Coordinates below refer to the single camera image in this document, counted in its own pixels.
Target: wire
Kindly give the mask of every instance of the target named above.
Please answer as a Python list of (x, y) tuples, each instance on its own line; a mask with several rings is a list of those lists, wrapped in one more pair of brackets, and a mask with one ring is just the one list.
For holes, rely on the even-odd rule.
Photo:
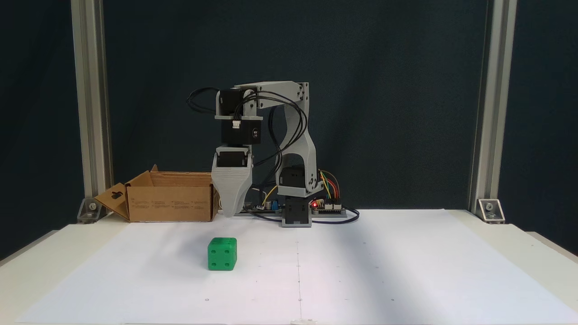
[(205, 93), (207, 91), (210, 91), (210, 90), (221, 91), (219, 88), (215, 88), (215, 87), (204, 87), (204, 88), (199, 88), (197, 90), (194, 90), (193, 92), (191, 92), (191, 94), (189, 94), (189, 96), (187, 97), (187, 100), (185, 101), (187, 103), (188, 107), (190, 107), (195, 112), (198, 112), (201, 114), (215, 114), (214, 109), (200, 106), (199, 104), (197, 104), (193, 101), (193, 99), (195, 99), (195, 97), (197, 97), (198, 95)]
[(245, 210), (245, 211), (246, 211), (247, 213), (249, 213), (250, 215), (252, 215), (252, 216), (254, 216), (254, 217), (257, 217), (257, 218), (261, 218), (261, 219), (264, 219), (264, 220), (267, 220), (267, 221), (281, 222), (281, 219), (267, 218), (267, 217), (265, 217), (265, 216), (258, 215), (258, 214), (256, 214), (255, 212), (250, 211), (250, 210)]
[[(262, 191), (262, 190), (260, 190), (260, 189), (258, 189), (258, 188), (253, 187), (253, 188), (251, 188), (251, 189), (252, 189), (252, 190), (255, 190), (255, 191), (262, 192), (263, 194), (267, 195), (267, 192)], [(222, 208), (223, 208), (223, 206), (222, 206), (222, 204), (221, 204), (221, 197), (218, 198), (218, 207), (219, 207), (219, 209), (222, 209)]]
[(263, 194), (267, 195), (267, 192), (265, 192), (265, 191), (263, 191), (263, 190), (260, 190), (260, 189), (258, 189), (258, 188), (256, 188), (256, 187), (253, 187), (253, 188), (251, 188), (251, 189), (252, 189), (252, 190), (255, 190), (255, 191), (263, 192)]
[(355, 209), (348, 208), (348, 207), (346, 207), (346, 206), (344, 206), (344, 205), (342, 205), (342, 207), (343, 207), (343, 209), (345, 209), (345, 210), (349, 210), (349, 211), (355, 213), (355, 216), (354, 216), (354, 217), (351, 217), (351, 218), (349, 218), (349, 219), (340, 220), (340, 221), (317, 221), (317, 220), (313, 220), (312, 222), (313, 222), (313, 223), (321, 223), (321, 224), (345, 224), (345, 223), (354, 222), (354, 221), (356, 221), (357, 219), (360, 218), (360, 212), (359, 212), (359, 211), (357, 211), (357, 210), (355, 210)]
[(331, 181), (331, 179), (328, 179), (327, 176), (325, 176), (325, 180), (329, 182), (329, 185), (331, 185), (331, 188), (333, 188), (333, 198), (338, 198), (339, 197), (339, 193), (337, 191), (337, 187), (335, 187), (335, 183)]
[(271, 189), (271, 191), (269, 191), (269, 193), (267, 193), (267, 195), (265, 196), (265, 199), (263, 200), (263, 203), (261, 205), (265, 205), (265, 202), (267, 202), (267, 199), (269, 198), (269, 195), (271, 195), (271, 193), (273, 193), (273, 191), (277, 188), (277, 185), (275, 185), (274, 188)]
[[(273, 94), (275, 96), (278, 96), (280, 98), (284, 98), (285, 101), (280, 100), (278, 98), (274, 98), (274, 97), (266, 97), (266, 96), (262, 96), (262, 95), (258, 95), (259, 93), (265, 93), (265, 94)], [(266, 99), (266, 100), (270, 100), (273, 102), (278, 102), (281, 104), (285, 104), (285, 105), (289, 105), (291, 107), (293, 107), (297, 114), (299, 115), (299, 123), (297, 124), (297, 127), (295, 128), (295, 132), (293, 133), (293, 135), (291, 136), (291, 138), (289, 139), (289, 141), (287, 142), (287, 144), (285, 145), (285, 147), (283, 148), (279, 148), (278, 150), (276, 150), (276, 152), (274, 154), (272, 154), (271, 156), (258, 161), (254, 164), (254, 166), (259, 166), (262, 165), (264, 162), (266, 162), (267, 160), (276, 157), (277, 155), (279, 155), (281, 152), (283, 152), (284, 150), (287, 150), (287, 148), (289, 148), (291, 145), (293, 145), (297, 140), (299, 140), (301, 138), (301, 136), (303, 136), (303, 134), (305, 133), (305, 131), (307, 131), (307, 124), (308, 124), (308, 120), (307, 120), (307, 115), (305, 114), (305, 112), (299, 107), (299, 105), (297, 103), (295, 103), (294, 101), (290, 100), (289, 98), (280, 95), (278, 93), (274, 93), (272, 91), (257, 91), (254, 94), (251, 94), (247, 97), (245, 97), (235, 108), (235, 112), (233, 114), (233, 119), (234, 120), (240, 120), (241, 119), (241, 110), (242, 110), (242, 106), (250, 101), (253, 101), (255, 99)], [(269, 114), (270, 117), (270, 121), (271, 121), (271, 128), (272, 128), (272, 115), (271, 113)]]
[(327, 181), (325, 181), (325, 177), (323, 176), (323, 173), (320, 172), (319, 174), (321, 175), (321, 179), (323, 180), (323, 185), (325, 187), (325, 190), (327, 191), (327, 196), (329, 198), (331, 198), (331, 193), (329, 193), (329, 185), (327, 184)]
[(327, 175), (333, 177), (333, 179), (335, 179), (335, 183), (337, 184), (337, 192), (339, 193), (339, 195), (341, 195), (341, 187), (339, 187), (339, 182), (337, 181), (337, 177), (335, 177), (332, 173), (328, 172), (328, 171), (324, 171), (322, 169), (320, 169), (321, 172), (326, 173)]

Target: metal bracket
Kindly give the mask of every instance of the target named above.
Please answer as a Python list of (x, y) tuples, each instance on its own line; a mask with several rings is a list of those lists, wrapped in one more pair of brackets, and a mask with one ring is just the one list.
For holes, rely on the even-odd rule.
[(95, 223), (106, 216), (106, 208), (93, 198), (85, 198), (80, 204), (76, 221), (78, 223)]
[(477, 200), (476, 215), (485, 223), (506, 223), (502, 205), (500, 204), (500, 200), (497, 199)]

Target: white paper sheet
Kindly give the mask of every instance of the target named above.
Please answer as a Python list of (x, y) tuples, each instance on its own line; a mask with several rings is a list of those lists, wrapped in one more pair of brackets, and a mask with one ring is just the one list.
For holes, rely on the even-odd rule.
[[(213, 237), (238, 239), (208, 271)], [(578, 323), (578, 314), (443, 210), (363, 210), (280, 228), (247, 218), (130, 224), (19, 320), (27, 323)]]

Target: green cube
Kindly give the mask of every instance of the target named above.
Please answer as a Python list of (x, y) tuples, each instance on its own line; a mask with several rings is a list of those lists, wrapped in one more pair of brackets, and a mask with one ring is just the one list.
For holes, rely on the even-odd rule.
[(209, 270), (230, 271), (237, 263), (237, 239), (215, 237), (207, 247)]

